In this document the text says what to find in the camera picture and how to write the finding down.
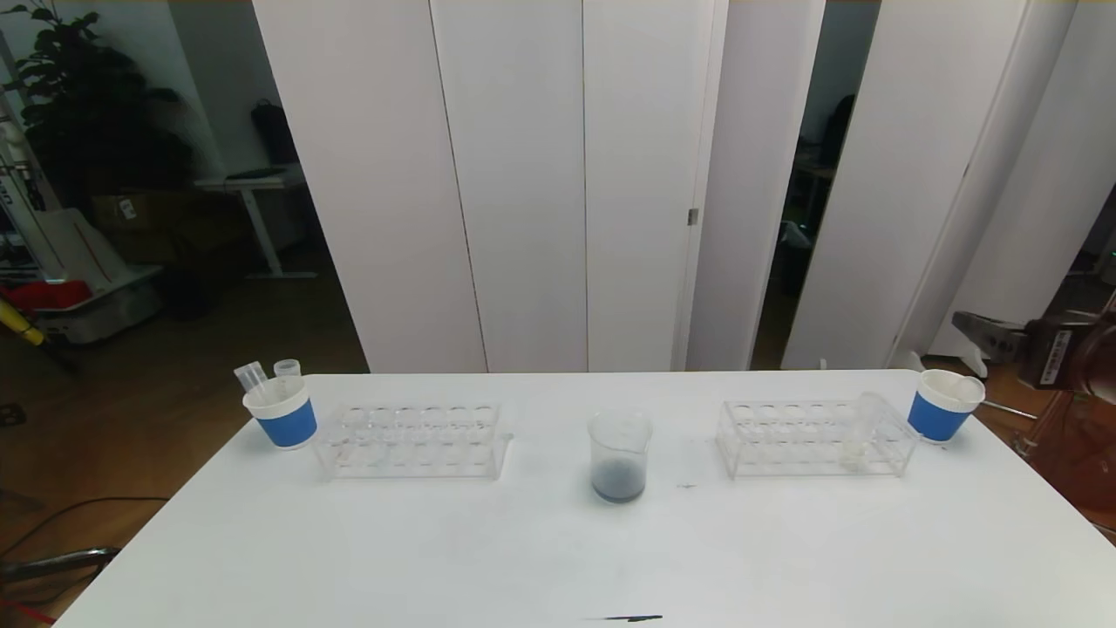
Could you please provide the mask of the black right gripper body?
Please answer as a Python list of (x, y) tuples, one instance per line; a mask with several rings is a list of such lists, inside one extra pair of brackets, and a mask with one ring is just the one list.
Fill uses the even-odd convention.
[(1031, 332), (1019, 378), (1036, 390), (1088, 394), (1115, 403), (1115, 323), (1055, 323), (1038, 319)]

